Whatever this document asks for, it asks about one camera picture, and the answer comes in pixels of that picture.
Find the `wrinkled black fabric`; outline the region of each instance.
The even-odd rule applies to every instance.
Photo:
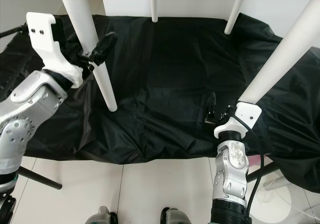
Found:
[[[62,17],[65,36],[74,34]],[[94,16],[99,37],[118,42],[106,64],[116,112],[109,112],[94,76],[68,92],[57,113],[36,132],[26,155],[117,164],[165,158],[215,157],[218,141],[206,126],[208,99],[216,115],[234,104],[281,38],[263,22],[240,15],[230,36],[226,21],[203,18]],[[69,59],[78,49],[69,45]],[[27,34],[0,55],[0,99],[43,64]],[[254,127],[263,150],[292,183],[320,192],[320,50],[312,48],[258,102]],[[244,139],[248,154],[258,154]]]

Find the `black fabric cover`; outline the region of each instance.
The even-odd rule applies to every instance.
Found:
[[[73,33],[62,17],[66,37]],[[209,97],[216,114],[235,104],[281,38],[240,15],[230,36],[225,20],[94,16],[101,37],[118,42],[106,64],[118,110],[108,111],[93,75],[39,127],[26,155],[117,164],[165,158],[215,157],[218,141],[204,123]],[[69,46],[74,57],[79,49]],[[0,98],[43,64],[28,34],[0,55]],[[254,131],[292,183],[320,192],[320,50],[311,48],[258,102]],[[248,155],[258,154],[251,135]]]

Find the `white plastic bracket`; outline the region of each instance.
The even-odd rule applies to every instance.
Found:
[[[50,14],[26,14],[31,44],[33,49],[42,58],[43,69],[51,70],[70,80],[72,88],[78,88],[82,83],[82,68],[69,63],[60,51],[58,41],[54,41],[51,25],[55,18]]]
[[[261,108],[258,105],[249,104],[245,102],[239,102],[236,105],[235,115],[240,120],[242,120],[245,124],[247,124],[250,128],[253,128],[254,124],[258,120],[261,114]],[[219,138],[219,134],[223,131],[236,131],[241,134],[241,138],[243,139],[247,133],[247,129],[241,125],[236,119],[230,117],[229,121],[220,125],[214,129],[215,138]]]

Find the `white wall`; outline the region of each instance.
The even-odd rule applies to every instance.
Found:
[[[22,25],[27,12],[54,14],[61,0],[0,0],[0,32]],[[14,35],[0,39],[0,52]]]
[[[235,0],[158,0],[159,17],[228,19]],[[242,13],[269,24],[284,37],[309,0],[245,0]],[[151,16],[150,0],[103,0],[108,16]],[[315,42],[320,48],[320,37]]]

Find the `white tile floor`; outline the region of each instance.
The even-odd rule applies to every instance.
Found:
[[[106,14],[102,0],[89,0],[89,4],[92,14]],[[63,5],[56,14],[67,14]],[[117,212],[121,224],[158,224],[160,212],[166,206],[185,211],[195,224],[208,223],[212,176],[216,172],[214,161],[213,158],[155,160],[122,166],[24,157],[22,166],[64,186],[55,190],[19,177],[13,192],[17,205],[12,224],[80,224],[101,205]],[[289,186],[289,191],[294,206],[310,213],[309,209],[314,207],[313,214],[320,216],[320,194],[304,191],[295,185]],[[265,223],[254,217],[252,222]],[[291,208],[288,218],[279,223],[317,222]]]

